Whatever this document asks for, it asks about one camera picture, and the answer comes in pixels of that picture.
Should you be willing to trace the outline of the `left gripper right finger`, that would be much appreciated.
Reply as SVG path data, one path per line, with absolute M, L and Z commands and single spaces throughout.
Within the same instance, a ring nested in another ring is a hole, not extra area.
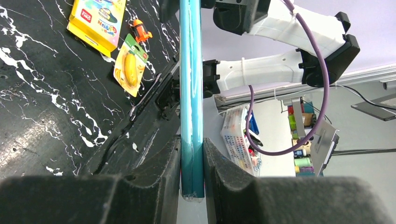
M 211 224 L 390 224 L 380 198 L 354 177 L 255 177 L 204 140 Z

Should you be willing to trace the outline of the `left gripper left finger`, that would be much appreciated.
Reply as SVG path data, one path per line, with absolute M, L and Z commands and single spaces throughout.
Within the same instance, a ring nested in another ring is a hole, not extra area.
M 180 137 L 128 175 L 25 176 L 0 182 L 3 224 L 174 224 Z

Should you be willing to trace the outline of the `yellow crayon pack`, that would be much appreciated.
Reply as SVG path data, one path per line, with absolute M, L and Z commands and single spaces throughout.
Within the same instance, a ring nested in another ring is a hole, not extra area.
M 117 46 L 126 0 L 75 0 L 67 29 L 101 54 Z

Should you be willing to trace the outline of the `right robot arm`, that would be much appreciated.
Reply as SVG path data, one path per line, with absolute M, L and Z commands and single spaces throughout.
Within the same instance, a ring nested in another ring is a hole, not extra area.
M 192 59 L 193 86 L 201 86 L 205 98 L 240 86 L 266 83 L 300 83 L 325 87 L 335 83 L 360 52 L 346 13 L 318 14 L 290 0 L 194 0 L 182 7 L 180 0 L 159 1 L 159 19 L 167 22 L 176 12 L 192 19 L 181 31 L 200 36 L 202 8 L 213 10 L 215 25 L 236 35 L 267 37 L 294 50 L 283 54 L 240 59 L 201 61 Z

